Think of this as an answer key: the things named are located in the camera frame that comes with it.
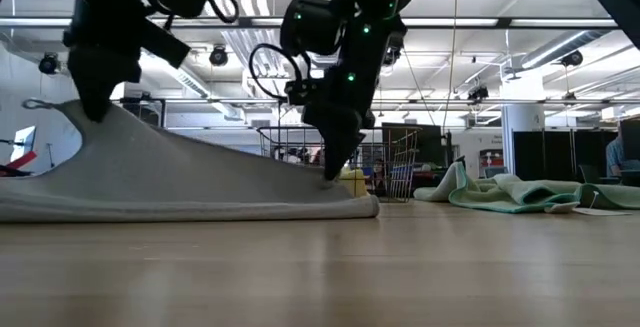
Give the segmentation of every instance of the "white pillar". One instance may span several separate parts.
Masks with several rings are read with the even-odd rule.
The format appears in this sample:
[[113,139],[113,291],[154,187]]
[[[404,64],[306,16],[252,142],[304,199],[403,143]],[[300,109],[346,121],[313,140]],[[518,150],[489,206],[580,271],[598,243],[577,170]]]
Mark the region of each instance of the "white pillar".
[[[503,79],[500,98],[544,99],[542,75],[536,71],[527,71],[518,75],[518,79]],[[502,149],[504,165],[509,173],[515,173],[515,154],[513,132],[541,131],[544,129],[544,105],[514,104],[502,107]]]

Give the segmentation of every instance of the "metal cart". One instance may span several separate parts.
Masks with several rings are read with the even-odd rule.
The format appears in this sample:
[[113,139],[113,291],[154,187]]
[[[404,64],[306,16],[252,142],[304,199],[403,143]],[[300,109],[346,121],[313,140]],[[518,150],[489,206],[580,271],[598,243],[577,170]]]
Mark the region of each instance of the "metal cart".
[[[324,166],[324,139],[316,128],[261,127],[257,131],[263,156],[305,166]],[[345,169],[361,170],[367,191],[378,196],[381,202],[408,202],[418,131],[420,128],[413,126],[363,130],[366,138],[347,161]],[[363,178],[357,173],[347,175],[341,179]],[[357,188],[357,183],[349,185]]]

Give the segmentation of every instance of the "wooden floor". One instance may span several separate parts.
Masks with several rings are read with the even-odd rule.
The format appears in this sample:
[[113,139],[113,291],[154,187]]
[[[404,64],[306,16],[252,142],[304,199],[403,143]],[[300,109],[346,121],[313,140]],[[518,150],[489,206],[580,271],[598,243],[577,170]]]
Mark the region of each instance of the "wooden floor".
[[640,215],[4,225],[0,325],[640,326]]

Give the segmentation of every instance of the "light green fabric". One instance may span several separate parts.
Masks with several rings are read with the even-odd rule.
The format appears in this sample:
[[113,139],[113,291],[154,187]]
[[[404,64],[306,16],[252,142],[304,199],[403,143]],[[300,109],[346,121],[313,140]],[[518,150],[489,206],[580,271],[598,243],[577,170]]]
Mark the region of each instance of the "light green fabric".
[[472,180],[462,163],[451,165],[437,188],[419,188],[414,197],[429,202],[450,202],[459,207],[504,213],[543,212],[557,204],[580,202],[595,208],[640,209],[640,188],[593,185],[565,181],[522,181],[510,174]]

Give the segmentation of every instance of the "yellow object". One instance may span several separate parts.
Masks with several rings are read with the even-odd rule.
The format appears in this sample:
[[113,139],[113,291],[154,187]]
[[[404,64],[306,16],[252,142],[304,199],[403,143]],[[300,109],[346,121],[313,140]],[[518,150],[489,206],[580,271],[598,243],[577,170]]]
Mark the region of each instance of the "yellow object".
[[349,192],[351,192],[355,198],[369,195],[365,181],[366,178],[364,173],[360,169],[354,171],[343,169],[340,174],[340,183],[347,187]]

